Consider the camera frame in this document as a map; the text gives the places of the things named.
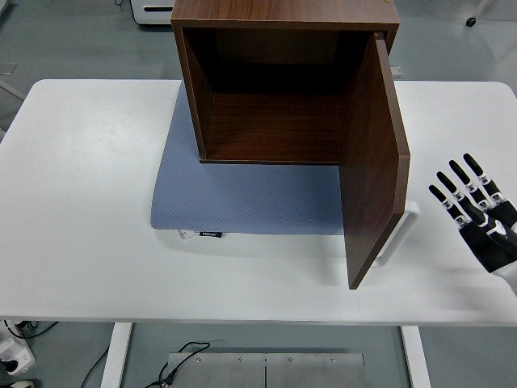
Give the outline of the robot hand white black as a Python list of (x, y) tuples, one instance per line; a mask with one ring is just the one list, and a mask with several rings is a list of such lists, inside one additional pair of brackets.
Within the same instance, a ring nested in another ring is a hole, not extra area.
[(471, 154), (463, 159), (479, 183), (475, 184), (458, 162), (449, 166), (460, 179), (461, 191), (442, 171), (436, 173), (441, 184), (452, 194), (450, 200), (435, 185), (431, 194), (456, 223), (460, 236), (481, 266), (502, 278), (516, 291), (516, 207), (502, 194)]

